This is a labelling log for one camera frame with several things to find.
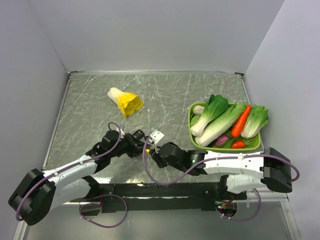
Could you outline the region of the black remote control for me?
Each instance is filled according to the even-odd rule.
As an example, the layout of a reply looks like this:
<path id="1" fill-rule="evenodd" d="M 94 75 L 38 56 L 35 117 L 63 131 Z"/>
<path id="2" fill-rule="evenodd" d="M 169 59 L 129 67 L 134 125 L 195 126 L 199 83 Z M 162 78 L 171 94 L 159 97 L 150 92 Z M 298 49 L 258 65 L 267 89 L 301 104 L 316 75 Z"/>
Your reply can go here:
<path id="1" fill-rule="evenodd" d="M 138 129 L 132 134 L 132 136 L 137 140 L 141 140 L 145 136 L 145 133 L 142 130 Z"/>

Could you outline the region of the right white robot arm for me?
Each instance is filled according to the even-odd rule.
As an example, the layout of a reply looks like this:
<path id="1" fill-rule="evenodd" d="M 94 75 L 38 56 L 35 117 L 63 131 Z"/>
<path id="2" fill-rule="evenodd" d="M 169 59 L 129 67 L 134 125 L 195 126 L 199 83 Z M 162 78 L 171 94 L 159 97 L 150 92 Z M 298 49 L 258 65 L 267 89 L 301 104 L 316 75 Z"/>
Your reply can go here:
<path id="1" fill-rule="evenodd" d="M 249 154 L 188 150 L 167 142 L 160 149 L 146 149 L 159 168 L 171 166 L 185 175 L 222 174 L 218 193 L 223 199 L 257 188 L 277 193 L 290 193 L 291 161 L 276 149 Z"/>

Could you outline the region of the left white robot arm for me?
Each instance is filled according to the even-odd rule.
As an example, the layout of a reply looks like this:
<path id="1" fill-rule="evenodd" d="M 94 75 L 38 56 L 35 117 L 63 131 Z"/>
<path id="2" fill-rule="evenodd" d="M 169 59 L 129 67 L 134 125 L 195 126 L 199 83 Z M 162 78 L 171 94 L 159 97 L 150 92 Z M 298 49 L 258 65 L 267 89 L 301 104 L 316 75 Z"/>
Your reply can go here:
<path id="1" fill-rule="evenodd" d="M 30 170 L 8 200 L 16 219 L 32 226 L 63 203 L 76 199 L 95 200 L 99 195 L 99 183 L 92 175 L 106 168 L 114 157 L 141 155 L 144 135 L 142 130 L 133 134 L 109 130 L 79 159 L 44 172 L 36 168 Z"/>

